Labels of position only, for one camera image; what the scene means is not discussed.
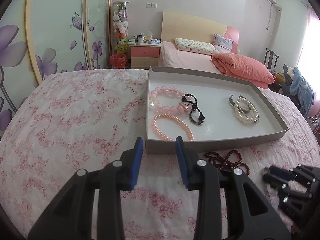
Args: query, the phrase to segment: cup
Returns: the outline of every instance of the cup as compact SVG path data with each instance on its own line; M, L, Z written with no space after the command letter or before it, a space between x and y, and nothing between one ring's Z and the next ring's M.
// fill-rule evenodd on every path
M138 44L142 44L144 40L144 37L138 37Z

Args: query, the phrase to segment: white pearl bracelet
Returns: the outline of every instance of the white pearl bracelet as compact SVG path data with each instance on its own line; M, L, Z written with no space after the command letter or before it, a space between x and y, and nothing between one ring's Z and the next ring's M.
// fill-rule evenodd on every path
M240 102L245 103L247 106L249 106L250 110L253 111L253 117L248 117L241 109L241 107L239 107L239 103ZM257 109L254 107L253 104L251 104L250 101L248 101L246 98L242 98L239 97L236 101L235 104L233 106L233 109L235 111L236 117L237 119L239 119L241 122L244 123L256 123L259 121L259 114Z

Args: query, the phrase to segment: flower stem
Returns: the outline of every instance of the flower stem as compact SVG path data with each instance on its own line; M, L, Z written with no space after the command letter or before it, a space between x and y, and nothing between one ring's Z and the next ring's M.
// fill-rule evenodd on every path
M3 71L3 68L2 68L1 65L0 65L0 71L1 71L2 77L4 78L4 71ZM12 110L16 113L16 112L18 111L18 109L15 107L14 103L11 101L11 99L10 99L7 91L6 91L5 88L4 88L3 82L2 82L2 84L1 84L1 86L0 86L0 89L1 89L1 91L2 91L2 93L3 93L3 95L4 95L4 98L7 100L8 104L10 105L10 107L12 108Z

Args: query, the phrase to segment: white wall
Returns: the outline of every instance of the white wall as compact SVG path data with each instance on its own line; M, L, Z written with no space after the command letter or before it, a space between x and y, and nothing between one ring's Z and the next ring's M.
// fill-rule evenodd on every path
M307 0L277 0L282 8L279 29L276 33L272 50L279 55L277 71L283 72L283 65L297 65L307 26L307 8L301 1Z
M205 17L238 29L241 54L260 60L264 59L263 54L269 44L274 23L273 11L270 28L266 30L270 12L270 2L268 0L129 1L130 37L142 32L152 31L153 36L160 39L163 11L175 11ZM146 3L157 3L157 8L146 8Z

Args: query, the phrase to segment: trash can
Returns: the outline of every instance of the trash can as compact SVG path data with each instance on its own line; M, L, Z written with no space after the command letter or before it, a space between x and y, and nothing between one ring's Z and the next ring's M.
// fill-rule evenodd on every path
M127 55L126 54L114 54L110 56L110 64L113 69L115 68L125 68L127 64Z

